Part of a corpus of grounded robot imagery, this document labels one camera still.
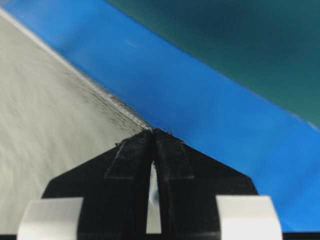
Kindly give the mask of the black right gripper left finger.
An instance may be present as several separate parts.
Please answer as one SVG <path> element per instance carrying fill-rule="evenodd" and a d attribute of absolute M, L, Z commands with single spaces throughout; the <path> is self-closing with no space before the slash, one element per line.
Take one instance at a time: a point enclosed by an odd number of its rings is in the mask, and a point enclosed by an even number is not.
<path fill-rule="evenodd" d="M 19 240 L 124 240 L 146 233 L 152 133 L 51 179 L 27 206 Z"/>

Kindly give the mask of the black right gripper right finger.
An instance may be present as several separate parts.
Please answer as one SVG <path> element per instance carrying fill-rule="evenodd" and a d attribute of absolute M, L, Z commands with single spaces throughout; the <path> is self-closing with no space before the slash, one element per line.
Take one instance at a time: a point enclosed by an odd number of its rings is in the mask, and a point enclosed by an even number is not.
<path fill-rule="evenodd" d="M 280 240 L 269 196 L 250 177 L 153 131 L 161 231 L 173 240 Z"/>

